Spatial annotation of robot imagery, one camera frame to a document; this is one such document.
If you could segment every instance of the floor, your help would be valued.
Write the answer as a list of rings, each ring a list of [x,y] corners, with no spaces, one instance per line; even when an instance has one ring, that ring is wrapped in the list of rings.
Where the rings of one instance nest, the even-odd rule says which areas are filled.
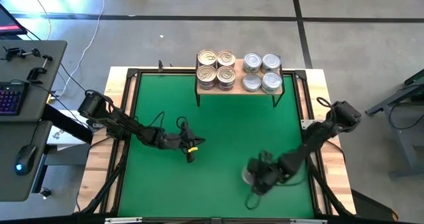
[[[41,0],[49,13],[98,14],[101,0]],[[36,0],[1,0],[12,13],[38,13]],[[424,0],[105,0],[97,37],[75,78],[83,87],[103,91],[110,66],[193,66],[203,48],[244,54],[281,54],[286,68],[324,69],[331,99],[348,100],[364,111],[399,88],[423,68],[424,23],[313,23],[301,16],[335,18],[424,18]],[[147,21],[113,15],[209,15],[281,17],[281,21]],[[72,71],[88,45],[96,20],[52,19],[52,40],[68,41],[63,63]],[[45,19],[19,19],[45,39]],[[58,78],[54,89],[62,89]],[[62,101],[77,109],[83,93],[72,82]],[[395,209],[402,221],[424,220],[424,178],[391,180],[403,166],[394,137],[382,114],[364,117],[354,133],[341,135],[351,187]],[[55,167],[45,186],[54,195],[43,201],[0,203],[0,219],[65,215],[74,210],[82,168]]]

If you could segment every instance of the silver can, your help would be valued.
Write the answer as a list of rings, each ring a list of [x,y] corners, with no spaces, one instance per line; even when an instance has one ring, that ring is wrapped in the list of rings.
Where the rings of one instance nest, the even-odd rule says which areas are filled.
[[[218,67],[221,66],[230,66],[234,68],[236,64],[236,55],[233,51],[230,50],[222,50],[218,53],[217,56]]]
[[[212,50],[202,50],[197,54],[197,60],[199,61],[199,66],[209,65],[214,68],[217,67],[217,53]]]
[[[267,54],[262,59],[262,66],[260,70],[262,73],[267,72],[278,72],[278,68],[281,66],[281,59],[275,54]]]
[[[243,88],[249,92],[258,91],[262,81],[256,74],[247,74],[243,77]]]
[[[256,72],[259,71],[261,65],[262,65],[262,58],[260,57],[259,54],[251,52],[249,54],[246,54],[246,56],[244,56],[243,70],[247,74],[255,74]]]
[[[283,79],[274,72],[267,72],[262,78],[262,91],[267,94],[275,94],[281,87]]]
[[[217,71],[213,66],[204,65],[197,69],[197,81],[201,89],[210,90],[215,86]]]
[[[230,66],[220,67],[217,71],[218,87],[223,91],[229,91],[236,82],[236,71]]]

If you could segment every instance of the white cable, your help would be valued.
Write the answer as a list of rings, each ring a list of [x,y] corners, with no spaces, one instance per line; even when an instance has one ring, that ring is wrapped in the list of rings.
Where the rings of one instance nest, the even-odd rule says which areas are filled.
[[[46,18],[47,18],[47,21],[48,21],[48,35],[47,35],[47,38],[46,38],[46,40],[48,40],[50,38],[50,35],[52,34],[52,23],[50,22],[50,18],[47,15],[47,11],[44,8],[44,6],[42,6],[40,0],[37,0],[37,1],[40,4],[40,6],[42,7],[42,10],[44,11],[44,13],[46,14]]]
[[[105,10],[105,0],[102,0],[101,11],[100,11],[100,14],[99,14],[99,18],[97,19],[97,25],[96,25],[96,27],[95,27],[95,31],[94,31],[94,34],[93,34],[93,38],[91,38],[91,41],[90,41],[90,43],[88,44],[87,48],[85,48],[85,49],[84,49],[84,51],[82,52],[82,55],[81,55],[81,58],[80,58],[80,59],[79,59],[79,61],[78,61],[78,65],[77,65],[77,67],[75,68],[75,70],[74,70],[74,71],[72,71],[72,72],[71,72],[71,77],[72,77],[72,76],[73,76],[73,74],[74,74],[74,73],[78,70],[78,68],[80,68],[80,66],[81,66],[81,61],[83,60],[83,58],[84,58],[84,56],[85,56],[85,52],[87,52],[88,48],[89,48],[89,47],[93,44],[94,38],[95,38],[95,36],[96,36],[96,34],[97,34],[97,31],[99,30],[100,17],[101,17],[101,15],[103,14],[104,10]],[[65,87],[68,85],[68,83],[69,83],[69,81],[70,81],[70,80],[71,80],[71,78],[68,78],[68,80],[67,80],[67,81],[66,81],[66,83],[65,83]],[[59,97],[62,97],[64,93],[65,93],[65,88],[63,88],[63,91],[62,91],[62,93],[59,95]]]

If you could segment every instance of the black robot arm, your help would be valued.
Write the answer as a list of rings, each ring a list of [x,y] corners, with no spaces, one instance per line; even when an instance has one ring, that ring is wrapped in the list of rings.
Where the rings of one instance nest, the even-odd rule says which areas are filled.
[[[272,160],[272,155],[266,151],[261,153],[258,158],[249,160],[247,171],[253,177],[252,192],[261,196],[278,183],[287,182],[299,171],[303,161],[308,159],[312,152],[319,150],[326,140],[339,133],[351,132],[359,124],[361,114],[346,101],[337,101],[331,105],[321,97],[318,97],[317,100],[331,110],[323,122],[315,121],[306,128],[301,146],[282,154],[276,160]],[[312,174],[319,175],[318,172],[315,172],[316,167],[314,168],[311,169]],[[319,184],[325,184],[325,182],[321,182],[321,177],[317,179],[319,178]]]
[[[122,109],[114,106],[110,97],[93,90],[85,92],[85,99],[78,108],[78,112],[82,117],[89,119],[91,123],[106,126],[108,137],[125,140],[131,135],[135,135],[146,146],[158,149],[181,149],[187,162],[194,161],[193,151],[197,150],[197,145],[205,141],[193,134],[185,117],[177,119],[180,133],[168,134],[162,127],[144,126],[125,114]]]

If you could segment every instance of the green table surface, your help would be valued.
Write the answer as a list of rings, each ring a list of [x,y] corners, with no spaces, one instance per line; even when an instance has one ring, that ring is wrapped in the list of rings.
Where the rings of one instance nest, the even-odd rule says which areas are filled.
[[[135,115],[144,124],[166,112],[164,128],[178,133],[176,119],[187,117],[206,139],[186,162],[180,150],[158,150],[131,139],[120,217],[313,217],[308,181],[275,187],[254,210],[244,206],[250,186],[242,169],[262,150],[274,157],[299,146],[301,134],[293,81],[277,108],[268,95],[202,95],[197,107],[194,76],[143,75]],[[304,180],[305,166],[289,183]]]

